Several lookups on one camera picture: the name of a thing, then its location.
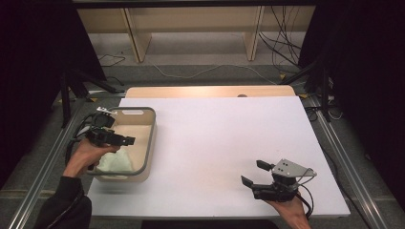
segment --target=black sleeve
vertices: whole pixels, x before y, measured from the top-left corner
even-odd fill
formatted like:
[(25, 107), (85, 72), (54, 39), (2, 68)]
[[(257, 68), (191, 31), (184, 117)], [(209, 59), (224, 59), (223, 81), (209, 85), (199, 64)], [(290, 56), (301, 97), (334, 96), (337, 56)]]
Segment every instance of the black sleeve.
[(89, 228), (92, 202), (80, 178), (61, 177), (56, 192), (41, 207), (33, 228)]

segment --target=black curtain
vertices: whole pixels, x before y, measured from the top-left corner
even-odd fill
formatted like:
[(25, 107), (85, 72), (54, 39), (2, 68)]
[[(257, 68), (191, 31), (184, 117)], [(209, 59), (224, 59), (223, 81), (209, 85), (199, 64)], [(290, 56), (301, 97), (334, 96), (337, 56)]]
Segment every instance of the black curtain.
[(31, 1), (0, 3), (0, 187), (49, 114), (66, 69), (105, 79), (76, 10)]
[[(302, 65), (318, 52), (305, 48), (317, 49), (312, 44), (325, 42), (326, 36), (319, 34), (328, 27), (323, 23), (330, 21), (331, 10), (314, 15), (305, 40), (308, 44), (303, 46)], [(401, 188), (405, 182), (405, 3), (354, 1), (335, 38), (326, 65), (334, 81), (333, 91), (365, 153), (405, 209)], [(310, 77), (314, 85), (319, 85), (321, 77)]]

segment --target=wire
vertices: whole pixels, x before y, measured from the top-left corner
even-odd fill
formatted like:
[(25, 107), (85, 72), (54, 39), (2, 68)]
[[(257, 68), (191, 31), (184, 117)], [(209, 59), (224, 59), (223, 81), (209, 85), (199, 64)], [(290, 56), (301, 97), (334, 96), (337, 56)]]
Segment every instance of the wire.
[(310, 122), (318, 120), (318, 113), (316, 111), (320, 110), (321, 107), (305, 107), (304, 110), (307, 113), (307, 117)]
[[(281, 57), (285, 58), (286, 61), (288, 61), (288, 62), (289, 62), (290, 64), (292, 64), (293, 66), (299, 67), (297, 64), (295, 64), (295, 63), (292, 62), (290, 59), (288, 59), (288, 57), (286, 57), (285, 55), (281, 54), (279, 51), (277, 51), (277, 50), (275, 49), (275, 45), (276, 45), (277, 43), (274, 43), (274, 46), (271, 47), (271, 46), (266, 42), (266, 40), (262, 37), (262, 32), (259, 33), (259, 36), (260, 36), (260, 38), (262, 39), (262, 41), (266, 44), (266, 46), (267, 46), (269, 49), (271, 49), (271, 50), (273, 51), (273, 53), (276, 52), (276, 53), (279, 54)], [(275, 64), (275, 62), (274, 62), (274, 58), (272, 58), (272, 62), (273, 62), (273, 65), (276, 66), (276, 64)]]
[(74, 131), (73, 137), (72, 139), (69, 141), (68, 146), (66, 147), (66, 152), (65, 152), (65, 165), (68, 165), (69, 160), (72, 157), (72, 151), (73, 151), (73, 147), (74, 145), (79, 142), (80, 140), (77, 139), (78, 137), (78, 133), (83, 130), (83, 128), (85, 127), (86, 124), (89, 124), (90, 122), (87, 122), (87, 119), (89, 119), (89, 117), (93, 117), (95, 116), (95, 114), (87, 114), (80, 122), (80, 124), (77, 126), (77, 128)]
[(287, 43), (287, 42), (283, 42), (283, 41), (278, 41), (278, 40), (274, 40), (269, 38), (268, 36), (266, 36), (262, 31), (260, 32), (260, 34), (267, 40), (272, 41), (272, 42), (277, 42), (279, 44), (283, 44), (283, 45), (291, 45), (292, 47), (294, 47), (295, 49), (301, 50), (301, 47), (294, 45), (292, 43)]
[(76, 137), (86, 134), (89, 130), (90, 130), (90, 126), (85, 126), (83, 129), (81, 129), (81, 131), (79, 133), (77, 133)]
[(267, 81), (267, 82), (269, 82), (269, 83), (271, 83), (271, 84), (276, 85), (276, 83), (274, 83), (273, 81), (271, 81), (271, 80), (267, 79), (266, 77), (262, 76), (262, 75), (259, 74), (256, 70), (254, 70), (254, 69), (252, 69), (252, 68), (249, 68), (249, 67), (247, 67), (247, 66), (241, 66), (241, 65), (218, 65), (218, 66), (215, 66), (215, 67), (213, 67), (213, 68), (210, 68), (210, 69), (207, 69), (207, 70), (204, 70), (204, 71), (201, 71), (201, 72), (199, 72), (199, 73), (192, 74), (192, 75), (188, 75), (188, 76), (180, 76), (180, 75), (174, 75), (174, 74), (164, 73), (158, 66), (156, 66), (155, 64), (152, 64), (152, 65), (153, 65), (163, 76), (172, 77), (172, 78), (182, 78), (182, 79), (191, 79), (191, 78), (194, 78), (194, 77), (199, 76), (199, 75), (202, 74), (202, 73), (206, 73), (206, 72), (209, 72), (209, 71), (213, 71), (213, 70), (218, 69), (218, 68), (223, 67), (223, 66), (231, 66), (231, 67), (243, 68), (243, 69), (248, 69), (248, 70), (254, 71), (257, 75), (259, 75), (259, 76), (260, 76), (261, 78), (263, 78), (265, 81)]
[(297, 196), (299, 199), (301, 199), (301, 201), (308, 207), (306, 217), (307, 217), (307, 219), (309, 219), (309, 217), (310, 217), (310, 215), (312, 215), (313, 209), (315, 207), (315, 205), (313, 204), (313, 196), (312, 196), (312, 193), (309, 191), (309, 189), (306, 186), (304, 186), (304, 185), (300, 185), (300, 186), (305, 188), (307, 190), (307, 192), (309, 193), (312, 206), (309, 206), (307, 201), (304, 198), (302, 198), (301, 195), (299, 195), (298, 193), (295, 196)]
[[(289, 21), (289, 18), (290, 18), (290, 15), (291, 15), (293, 9), (294, 9), (294, 8), (291, 8), (291, 10), (289, 11), (288, 21)], [(283, 7), (283, 8), (282, 8), (283, 21), (282, 21), (281, 23), (280, 23), (279, 18), (278, 18), (277, 15), (276, 15), (276, 13), (275, 13), (273, 7), (271, 7), (271, 11), (273, 12), (274, 18), (275, 18), (276, 21), (277, 21), (277, 25), (278, 25), (279, 28), (280, 28), (279, 34), (278, 34), (277, 39), (276, 39), (276, 42), (274, 43), (274, 46), (273, 46), (273, 50), (276, 49), (276, 45), (277, 45), (277, 43), (278, 43), (278, 39), (279, 39), (280, 36), (282, 36), (282, 37), (286, 40), (286, 42), (288, 43), (289, 53), (290, 53), (291, 58), (292, 58), (292, 61), (290, 61), (290, 62), (293, 62), (293, 64), (294, 64), (295, 66), (297, 66), (296, 61), (295, 61), (295, 58), (294, 58), (294, 55), (295, 55), (295, 57), (296, 57), (297, 59), (298, 59), (298, 55), (297, 55), (297, 53), (295, 52), (295, 50), (293, 49), (292, 43), (288, 40), (288, 35), (287, 35), (287, 32), (286, 32), (286, 30), (287, 30), (287, 23), (288, 23), (288, 21), (287, 21), (287, 23), (286, 23), (286, 11), (287, 11), (287, 9), (286, 9), (286, 7)]]
[(308, 180), (306, 180), (305, 182), (300, 183), (300, 185), (306, 184), (306, 183), (310, 182), (311, 180), (313, 180), (314, 178), (315, 178), (315, 177), (311, 177), (311, 178), (309, 178)]
[(114, 58), (114, 64), (111, 64), (111, 65), (102, 65), (101, 67), (112, 67), (112, 66), (115, 66), (116, 64), (118, 64), (118, 63), (120, 63), (120, 62), (122, 62), (122, 61), (125, 60), (125, 57), (124, 57), (124, 56), (121, 56), (121, 55), (105, 54), (105, 55), (101, 56), (101, 57), (98, 59), (98, 61), (101, 60), (101, 59), (103, 59), (103, 58), (106, 57), (106, 56), (111, 56), (111, 57), (113, 57), (113, 58)]
[[(297, 180), (297, 183), (298, 182), (300, 182), (301, 181), (301, 179), (303, 179), (304, 178), (304, 176), (307, 174), (307, 172), (308, 171), (313, 171), (311, 168), (308, 168), (301, 176), (300, 176), (300, 178)], [(314, 177), (311, 177), (309, 180), (307, 180), (307, 181), (305, 181), (304, 183), (301, 183), (301, 184), (305, 184), (305, 183), (308, 183), (310, 180), (312, 180)]]
[(118, 78), (116, 78), (116, 77), (113, 77), (113, 76), (107, 76), (106, 78), (114, 78), (118, 83), (119, 83), (119, 85), (121, 85), (121, 86), (125, 86), (125, 84), (123, 84)]
[(332, 119), (334, 119), (334, 120), (339, 120), (339, 119), (343, 116), (343, 113), (340, 113), (340, 115), (337, 116), (336, 114), (333, 114), (333, 113), (331, 113), (330, 111), (328, 111), (328, 114), (329, 114), (330, 117), (331, 117)]
[(297, 83), (297, 84), (293, 84), (293, 85), (290, 85), (291, 87), (296, 87), (296, 86), (299, 86), (299, 85), (302, 85), (302, 84), (306, 84), (307, 82), (301, 82), (301, 83)]
[(342, 192), (346, 195), (346, 197), (349, 199), (349, 201), (352, 203), (352, 205), (354, 206), (355, 210), (357, 211), (358, 215), (361, 217), (361, 219), (364, 221), (364, 223), (366, 224), (367, 228), (372, 229), (371, 225), (369, 224), (369, 222), (366, 220), (366, 218), (363, 216), (363, 214), (361, 213), (360, 209), (357, 207), (357, 205), (354, 203), (354, 201), (352, 200), (351, 196), (348, 194), (348, 192), (346, 192), (346, 190), (343, 188), (342, 184), (340, 183), (340, 179), (339, 179), (339, 171), (337, 170), (337, 165), (334, 162), (334, 160), (331, 158), (330, 154), (328, 154), (328, 152), (324, 149), (324, 147), (319, 144), (321, 146), (322, 152), (324, 153), (324, 155), (326, 155), (328, 157), (328, 159), (330, 160), (330, 162), (333, 165), (333, 169), (335, 172), (335, 176), (334, 179), (336, 180), (337, 186), (340, 188), (340, 190), (342, 190)]
[(292, 40), (292, 32), (294, 31), (295, 20), (297, 19), (298, 13), (300, 12), (300, 9), (301, 9), (301, 7), (298, 7), (297, 13), (295, 13), (294, 20), (292, 21), (291, 31), (289, 32), (289, 40), (290, 41)]

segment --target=floor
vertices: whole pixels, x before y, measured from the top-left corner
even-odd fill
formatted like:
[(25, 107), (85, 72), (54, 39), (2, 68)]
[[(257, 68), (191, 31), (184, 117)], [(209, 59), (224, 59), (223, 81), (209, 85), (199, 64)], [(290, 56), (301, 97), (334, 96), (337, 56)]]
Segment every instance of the floor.
[[(266, 36), (276, 38), (277, 33), (269, 32), (266, 33)], [(305, 34), (302, 32), (295, 32), (292, 35), (294, 43), (300, 46), (304, 36)], [(100, 58), (101, 65), (105, 66), (106, 75), (120, 79), (125, 86), (120, 86), (114, 78), (109, 78), (108, 82), (121, 88), (129, 88), (135, 85), (271, 84), (271, 82), (280, 82), (280, 77), (285, 74), (290, 75), (288, 72), (297, 71), (295, 67), (284, 61), (280, 56), (275, 56), (273, 60), (272, 52), (261, 40), (259, 40), (256, 51), (256, 59), (247, 61), (242, 35), (236, 32), (154, 34), (146, 59), (141, 64), (135, 63), (129, 39), (125, 34), (91, 34), (90, 37)], [(280, 51), (284, 55), (290, 56), (286, 46)], [(304, 82), (305, 78), (292, 84), (297, 94), (304, 93)], [(89, 85), (89, 89), (96, 90), (92, 85)], [(313, 102), (316, 101), (317, 97), (314, 95), (303, 99), (303, 105), (305, 107), (313, 106)], [(85, 115), (100, 105), (105, 107), (116, 106), (118, 102), (119, 98), (116, 97), (99, 98), (96, 102), (87, 102), (79, 114)], [(61, 131), (61, 111), (61, 104), (57, 98), (53, 105), (53, 111), (47, 117), (48, 120), (40, 131), (42, 134), (37, 137), (37, 140), (32, 145), (32, 151), (21, 159), (7, 184), (1, 190), (0, 206), (2, 207), (0, 208), (0, 215), (2, 217), (0, 219), (0, 228), (7, 228), (10, 225), (13, 215), (16, 214), (16, 210), (32, 187), (32, 183), (41, 170), (44, 161), (48, 158), (49, 151)], [(331, 112), (334, 117), (340, 115), (339, 110), (331, 110)], [(355, 194), (343, 166), (339, 163), (320, 120), (321, 117), (318, 117), (312, 121), (312, 128), (321, 145), (337, 163), (339, 180), (348, 193), (345, 197), (352, 213), (350, 216), (341, 219), (311, 219), (310, 224), (312, 228), (367, 228), (353, 204), (349, 201), (348, 197), (351, 197), (360, 208), (360, 212), (364, 213), (359, 198)], [(333, 119), (331, 126), (336, 131), (352, 164), (354, 164), (356, 172), (360, 175), (366, 189), (371, 194), (372, 200), (376, 203), (381, 217), (386, 223), (385, 228), (403, 228), (405, 214), (384, 185), (384, 181), (374, 169), (373, 163), (365, 157), (366, 152), (364, 152), (361, 143), (352, 130), (350, 122), (342, 116), (340, 119)], [(331, 162), (330, 167), (336, 173)], [(45, 179), (39, 199), (28, 213), (29, 216), (26, 218), (24, 228), (32, 227), (38, 209), (43, 201), (53, 194), (62, 171), (63, 155), (60, 155), (56, 159), (50, 175)], [(89, 189), (91, 181), (91, 177), (83, 178), (85, 190)], [(273, 221), (280, 228), (288, 228), (281, 219), (274, 219)], [(140, 228), (140, 225), (141, 221), (139, 220), (92, 219), (91, 228)]]

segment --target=metal frame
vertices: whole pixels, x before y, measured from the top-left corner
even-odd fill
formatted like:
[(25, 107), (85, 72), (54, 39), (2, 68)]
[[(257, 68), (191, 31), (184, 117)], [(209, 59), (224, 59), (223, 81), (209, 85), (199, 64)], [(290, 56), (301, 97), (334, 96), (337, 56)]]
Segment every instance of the metal frame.
[(50, 153), (45, 159), (45, 162), (42, 165), (38, 175), (36, 176), (30, 190), (28, 191), (24, 199), (21, 201), (19, 207), (17, 208), (11, 220), (11, 224), (9, 225), (10, 229), (23, 228), (25, 223), (27, 222), (31, 214), (31, 211), (36, 201), (38, 200), (39, 194), (54, 167), (54, 164), (56, 163), (58, 157), (61, 155), (63, 146), (66, 145), (67, 143), (66, 141), (67, 139), (69, 139), (68, 136), (72, 135), (74, 131), (73, 124), (75, 123), (77, 114), (79, 113), (81, 107), (83, 107), (85, 101), (86, 101), (85, 98), (79, 98), (75, 102), (73, 107), (74, 114), (71, 120), (68, 122), (66, 127), (60, 131), (55, 144), (53, 145), (53, 147), (50, 150)]
[[(319, 101), (313, 98), (310, 99), (310, 103), (312, 106), (321, 105), (319, 104)], [(381, 215), (381, 211), (378, 209), (378, 206), (375, 204), (369, 190), (366, 188), (366, 185), (355, 169), (355, 166), (352, 164), (348, 156), (348, 152), (345, 150), (342, 143), (340, 142), (340, 139), (333, 129), (331, 123), (324, 118), (321, 111), (317, 111), (317, 115), (322, 129), (324, 130), (331, 147), (333, 148), (340, 164), (342, 165), (343, 171), (348, 177), (349, 183), (351, 184), (355, 195), (357, 196), (361, 206), (363, 207), (363, 210), (366, 214), (367, 219), (369, 220), (371, 227), (388, 228), (385, 219)]]

